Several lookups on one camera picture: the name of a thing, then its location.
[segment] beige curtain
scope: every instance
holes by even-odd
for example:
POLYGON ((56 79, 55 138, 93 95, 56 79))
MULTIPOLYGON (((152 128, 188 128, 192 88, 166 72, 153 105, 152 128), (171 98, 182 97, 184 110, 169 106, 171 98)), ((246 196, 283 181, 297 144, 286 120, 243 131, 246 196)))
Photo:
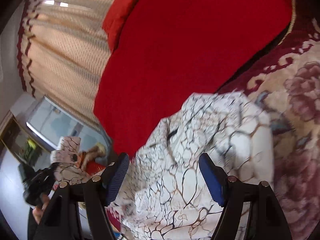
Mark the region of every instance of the beige curtain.
POLYGON ((18 44, 25 90, 96 127, 94 99, 110 57, 102 22, 113 0, 27 0, 18 44))

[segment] gray wall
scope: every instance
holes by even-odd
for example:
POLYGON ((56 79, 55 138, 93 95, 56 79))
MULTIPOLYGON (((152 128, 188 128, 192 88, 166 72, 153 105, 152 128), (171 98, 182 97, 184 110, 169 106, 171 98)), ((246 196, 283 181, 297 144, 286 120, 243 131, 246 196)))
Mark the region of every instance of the gray wall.
POLYGON ((11 16, 0 36, 1 65, 3 81, 0 82, 0 122, 13 103, 22 94, 21 79, 17 69, 17 43, 23 4, 11 16))

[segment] curtain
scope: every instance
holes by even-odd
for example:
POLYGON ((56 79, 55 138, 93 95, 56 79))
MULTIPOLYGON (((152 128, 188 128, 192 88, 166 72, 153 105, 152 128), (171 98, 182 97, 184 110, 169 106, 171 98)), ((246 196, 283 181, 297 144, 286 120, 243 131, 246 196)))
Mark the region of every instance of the curtain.
POLYGON ((25 91, 97 127, 94 99, 110 57, 102 22, 113 0, 26 0, 18 68, 25 91))

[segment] metal screw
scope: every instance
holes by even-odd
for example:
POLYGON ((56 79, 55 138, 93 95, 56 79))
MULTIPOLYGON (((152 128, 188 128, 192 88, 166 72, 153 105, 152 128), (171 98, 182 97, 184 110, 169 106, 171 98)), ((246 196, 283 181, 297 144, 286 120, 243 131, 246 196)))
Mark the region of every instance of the metal screw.
POLYGON ((99 175, 92 177, 92 181, 94 181, 94 182, 98 182, 100 179, 101 179, 101 177, 99 175))
POLYGON ((66 187, 67 185, 68 185, 68 182, 63 181, 63 182, 61 182, 61 183, 59 184, 59 187, 64 188, 64 187, 66 187))
POLYGON ((228 176, 228 180, 230 182, 236 182, 237 181, 237 178, 235 176, 228 176))
POLYGON ((263 180, 263 181, 261 181, 261 185, 262 185, 263 187, 268 187, 268 186, 269 186, 269 183, 268 183, 267 181, 263 180))

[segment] hand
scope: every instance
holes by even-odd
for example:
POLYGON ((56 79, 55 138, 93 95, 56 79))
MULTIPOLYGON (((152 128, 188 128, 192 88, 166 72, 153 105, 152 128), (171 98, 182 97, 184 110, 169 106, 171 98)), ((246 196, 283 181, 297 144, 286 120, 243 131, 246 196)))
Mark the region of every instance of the hand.
POLYGON ((34 210, 32 211, 33 217, 35 218, 37 224, 40 223, 40 220, 43 216, 43 213, 45 209, 47 208, 47 205, 49 204, 50 198, 46 194, 40 195, 41 201, 43 203, 42 208, 40 206, 36 206, 34 210))

